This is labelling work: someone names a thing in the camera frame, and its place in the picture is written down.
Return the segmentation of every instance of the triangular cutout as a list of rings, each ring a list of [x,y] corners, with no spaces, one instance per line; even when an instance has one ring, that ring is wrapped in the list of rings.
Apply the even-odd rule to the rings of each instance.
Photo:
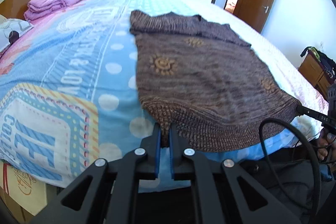
[[[245,179],[238,177],[237,180],[250,211],[254,212],[268,204],[267,200],[263,198]]]
[[[82,207],[86,193],[92,182],[92,176],[87,176],[71,193],[62,200],[62,205],[79,211]]]

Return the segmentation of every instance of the silver screw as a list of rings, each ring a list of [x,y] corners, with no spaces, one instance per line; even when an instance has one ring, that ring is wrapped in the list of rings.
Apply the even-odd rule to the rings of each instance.
[[[94,164],[97,166],[97,167],[102,167],[106,164],[106,160],[104,159],[97,159]]]
[[[137,156],[142,156],[146,153],[146,150],[144,150],[143,148],[137,148],[134,150],[134,153],[137,155]]]
[[[187,156],[193,156],[195,154],[195,150],[193,150],[192,148],[187,148],[184,150],[184,154]]]
[[[235,165],[235,162],[231,159],[227,159],[223,162],[223,164],[224,164],[225,167],[231,168]]]

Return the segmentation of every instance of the brown sweater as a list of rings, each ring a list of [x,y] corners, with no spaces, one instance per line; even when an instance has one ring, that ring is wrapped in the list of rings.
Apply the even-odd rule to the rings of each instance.
[[[259,143],[268,117],[291,122],[300,102],[281,90],[266,64],[228,24],[174,13],[131,13],[138,48],[136,83],[142,107],[163,128],[176,123],[192,148],[221,152]],[[264,127],[264,138],[283,128]]]

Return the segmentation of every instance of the door handle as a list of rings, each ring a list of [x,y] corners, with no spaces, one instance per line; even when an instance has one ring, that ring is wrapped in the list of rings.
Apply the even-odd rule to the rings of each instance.
[[[269,6],[262,6],[262,7],[265,9],[265,14],[267,14]]]

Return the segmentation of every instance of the cardboard box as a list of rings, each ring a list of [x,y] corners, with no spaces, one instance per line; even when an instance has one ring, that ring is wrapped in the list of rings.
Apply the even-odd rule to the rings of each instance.
[[[57,195],[57,187],[43,183],[2,161],[0,187],[5,198],[8,195],[32,215],[37,215]]]
[[[0,188],[0,198],[3,200],[9,211],[19,223],[29,223],[30,220],[34,217],[19,204],[17,204],[7,193],[4,192],[2,188]]]

